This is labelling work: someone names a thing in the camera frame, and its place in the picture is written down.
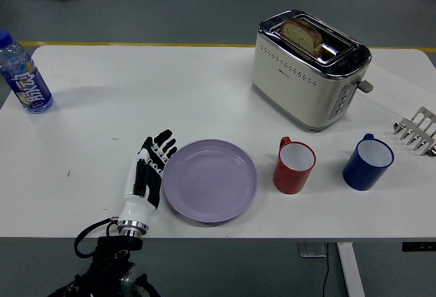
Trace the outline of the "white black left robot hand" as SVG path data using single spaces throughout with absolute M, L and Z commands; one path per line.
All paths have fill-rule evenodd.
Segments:
M 117 221 L 118 230 L 137 230 L 144 234 L 149 219 L 160 202 L 164 168 L 177 151 L 176 139 L 167 129 L 148 137 L 133 158 L 123 194 L 124 208 Z

